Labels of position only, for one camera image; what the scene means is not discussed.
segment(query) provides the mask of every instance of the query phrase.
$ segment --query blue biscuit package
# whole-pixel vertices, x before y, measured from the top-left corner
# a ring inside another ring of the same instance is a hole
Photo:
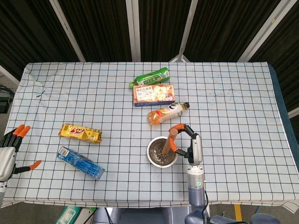
[[[57,157],[73,165],[83,173],[94,177],[96,180],[100,179],[105,171],[97,163],[94,163],[85,156],[65,147],[61,147],[57,153]]]

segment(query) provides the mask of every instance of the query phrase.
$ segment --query plastic bottle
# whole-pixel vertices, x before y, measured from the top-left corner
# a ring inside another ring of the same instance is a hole
[[[168,68],[161,68],[158,71],[153,71],[148,74],[138,76],[134,82],[129,83],[130,88],[132,89],[134,85],[154,85],[159,82],[166,82],[170,78]]]
[[[170,104],[163,109],[150,112],[148,114],[148,122],[151,125],[158,125],[165,120],[178,117],[189,107],[189,103]]]

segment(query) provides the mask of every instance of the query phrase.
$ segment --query snack package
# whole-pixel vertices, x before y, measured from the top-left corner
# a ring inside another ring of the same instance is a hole
[[[173,84],[136,85],[133,95],[135,106],[167,105],[176,100]]]
[[[57,152],[57,157],[73,165],[83,173],[92,176],[96,180],[100,179],[105,171],[105,169],[103,169],[97,163],[92,162],[85,156],[66,147],[61,147],[61,149]]]
[[[59,136],[89,142],[101,142],[101,134],[100,130],[71,124],[63,124],[59,132]]]

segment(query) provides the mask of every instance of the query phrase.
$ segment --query cable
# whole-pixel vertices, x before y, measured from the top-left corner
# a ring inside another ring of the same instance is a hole
[[[93,216],[93,214],[95,213],[95,211],[97,210],[98,208],[96,208],[93,212],[92,212],[92,214],[85,220],[85,222],[83,223],[83,224],[86,224],[87,223],[87,221],[91,218],[91,216]]]
[[[111,219],[111,217],[110,217],[110,215],[108,213],[107,208],[105,208],[105,211],[106,211],[106,214],[107,214],[107,218],[108,218],[109,224],[113,224],[112,219]]]
[[[208,222],[207,222],[207,217],[204,216],[204,212],[205,212],[205,210],[206,210],[206,208],[207,208],[207,206],[209,204],[209,198],[207,196],[206,190],[205,190],[205,195],[206,195],[206,205],[205,205],[204,209],[201,212],[201,217],[202,217],[202,220],[204,221],[204,223],[206,224]],[[239,221],[239,222],[233,222],[233,223],[226,223],[226,224],[241,224],[241,223],[249,224],[248,222],[245,222],[245,221]]]

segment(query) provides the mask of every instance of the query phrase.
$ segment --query yellow biscuit package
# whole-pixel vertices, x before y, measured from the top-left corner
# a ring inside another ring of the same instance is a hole
[[[59,132],[59,136],[89,142],[101,142],[101,134],[100,130],[71,124],[63,124]]]

